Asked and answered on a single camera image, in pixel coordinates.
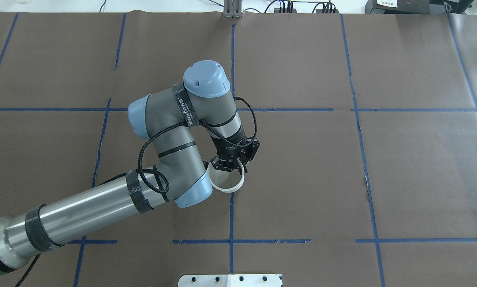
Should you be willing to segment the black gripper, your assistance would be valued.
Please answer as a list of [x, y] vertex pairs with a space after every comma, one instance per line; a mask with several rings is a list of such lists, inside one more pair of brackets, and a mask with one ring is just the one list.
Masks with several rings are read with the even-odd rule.
[[210, 162], [213, 169], [223, 171], [223, 163], [225, 167], [236, 168], [240, 174], [246, 174], [248, 170], [246, 164], [242, 163], [242, 156], [250, 140], [252, 139], [247, 139], [245, 147], [236, 147], [224, 142], [222, 139], [212, 138], [212, 142], [216, 147], [216, 156]]

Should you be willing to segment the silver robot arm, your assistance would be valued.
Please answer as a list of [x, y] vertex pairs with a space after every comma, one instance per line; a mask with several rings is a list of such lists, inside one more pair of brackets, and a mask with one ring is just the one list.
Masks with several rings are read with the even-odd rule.
[[135, 100], [127, 109], [135, 134], [145, 140], [137, 167], [80, 194], [42, 204], [20, 216], [0, 216], [0, 276], [31, 258], [155, 207], [179, 208], [211, 196], [208, 167], [247, 173], [259, 148], [247, 137], [224, 68], [202, 60], [181, 83]]

